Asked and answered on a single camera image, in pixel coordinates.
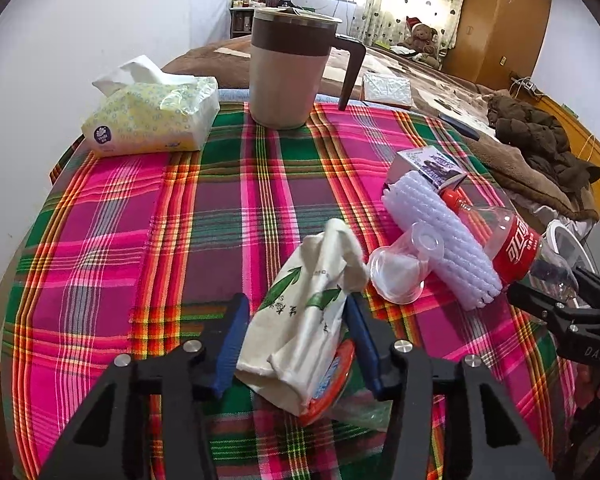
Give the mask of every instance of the stainless steel lid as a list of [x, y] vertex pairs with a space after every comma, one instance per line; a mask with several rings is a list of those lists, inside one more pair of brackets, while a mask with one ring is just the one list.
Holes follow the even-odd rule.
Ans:
[[336, 29], [342, 20], [294, 7], [264, 7], [255, 10], [254, 18], [269, 22], [293, 23], [307, 27]]

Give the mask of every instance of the beige mug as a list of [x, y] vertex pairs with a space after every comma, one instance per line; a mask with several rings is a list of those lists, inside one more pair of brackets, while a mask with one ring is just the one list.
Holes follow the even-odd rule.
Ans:
[[251, 31], [249, 106], [258, 124], [275, 130], [309, 118], [331, 47], [349, 51], [338, 109], [344, 110], [365, 59], [358, 40], [336, 34], [342, 20], [299, 10], [256, 9]]

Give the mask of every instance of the small box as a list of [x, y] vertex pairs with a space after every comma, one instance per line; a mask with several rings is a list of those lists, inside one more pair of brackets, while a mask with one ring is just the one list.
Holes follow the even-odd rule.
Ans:
[[411, 81], [405, 77], [366, 72], [362, 76], [360, 100], [410, 110]]
[[430, 181], [437, 192], [450, 187], [455, 189], [466, 177], [466, 171], [441, 153], [435, 146], [403, 150], [395, 154], [386, 176], [394, 184], [409, 171], [419, 171]]

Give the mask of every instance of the bottle on shelf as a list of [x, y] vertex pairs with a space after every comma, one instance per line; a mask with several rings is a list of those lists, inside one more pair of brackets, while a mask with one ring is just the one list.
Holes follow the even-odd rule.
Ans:
[[517, 213], [503, 207], [472, 206], [449, 188], [440, 197], [482, 246], [503, 286], [528, 277], [533, 286], [563, 303], [578, 295], [578, 282], [567, 261]]

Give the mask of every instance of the white package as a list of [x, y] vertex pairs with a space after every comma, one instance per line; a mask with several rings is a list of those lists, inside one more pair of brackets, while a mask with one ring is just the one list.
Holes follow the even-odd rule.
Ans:
[[362, 76], [361, 100], [411, 108], [411, 82], [405, 77], [366, 72]]
[[214, 77], [184, 85], [133, 83], [107, 97], [82, 134], [96, 156], [195, 152], [219, 110]]
[[396, 153], [386, 174], [386, 181], [394, 184], [410, 171], [420, 172], [438, 192], [447, 187], [455, 189], [466, 177], [466, 171], [435, 146], [411, 148]]

